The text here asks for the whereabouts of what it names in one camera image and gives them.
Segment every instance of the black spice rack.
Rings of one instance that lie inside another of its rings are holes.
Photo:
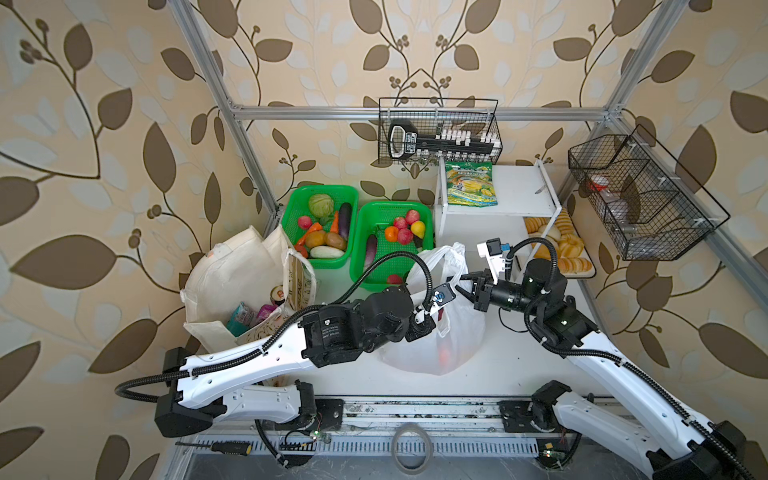
[[[497,106],[479,98],[380,98],[379,165],[495,164],[503,148]]]
[[[673,173],[656,163],[653,147],[668,156]],[[623,260],[676,260],[730,218],[642,125],[630,135],[603,135],[572,147],[568,168]]]

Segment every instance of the wall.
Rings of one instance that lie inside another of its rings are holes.
[[[615,2],[618,7],[606,0],[191,3],[233,100],[262,106],[376,106],[380,97],[411,95],[449,105],[459,100],[444,98],[493,98],[502,107],[601,107],[657,6],[650,0]],[[370,123],[246,126],[283,203],[292,179],[293,187],[301,181],[354,185],[362,201],[384,198],[382,191],[389,198],[399,192],[405,199],[406,191],[410,200],[432,197],[418,192],[434,191],[433,168],[376,162]],[[565,151],[587,133],[578,122],[500,128],[502,163],[534,161],[551,137],[542,159],[551,158],[556,186],[567,170]],[[274,141],[274,129],[288,140],[290,155]],[[297,171],[298,163],[280,162],[294,154],[315,163]]]
[[[768,266],[760,253],[768,247],[768,6],[690,5],[625,114],[679,155],[733,215],[723,228]],[[568,208],[600,259],[588,283],[621,350],[673,394],[715,421],[731,420],[765,450],[766,313],[705,243],[674,262],[620,261],[589,202],[574,194]],[[760,472],[756,478],[768,475]]]
[[[177,292],[192,264],[265,221],[184,38],[153,6],[0,2],[3,478],[159,470],[170,443],[154,406],[114,387],[189,339]]]

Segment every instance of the carrot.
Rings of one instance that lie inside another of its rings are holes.
[[[337,210],[336,213],[333,215],[333,223],[331,223],[331,232],[338,233],[339,232],[339,211]]]
[[[315,222],[310,228],[306,229],[306,232],[301,238],[299,238],[299,241],[296,242],[296,245],[304,245],[304,242],[306,242],[307,235],[322,229],[323,229],[323,225],[320,225],[319,223]]]

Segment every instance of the potato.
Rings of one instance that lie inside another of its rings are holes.
[[[326,245],[346,252],[346,240],[338,233],[328,232],[326,235]]]
[[[326,244],[326,233],[322,230],[312,232],[306,236],[305,245],[310,250],[325,244]]]

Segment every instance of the cabbage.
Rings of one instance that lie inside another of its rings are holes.
[[[333,198],[328,194],[314,194],[307,206],[310,213],[317,218],[333,215]]]

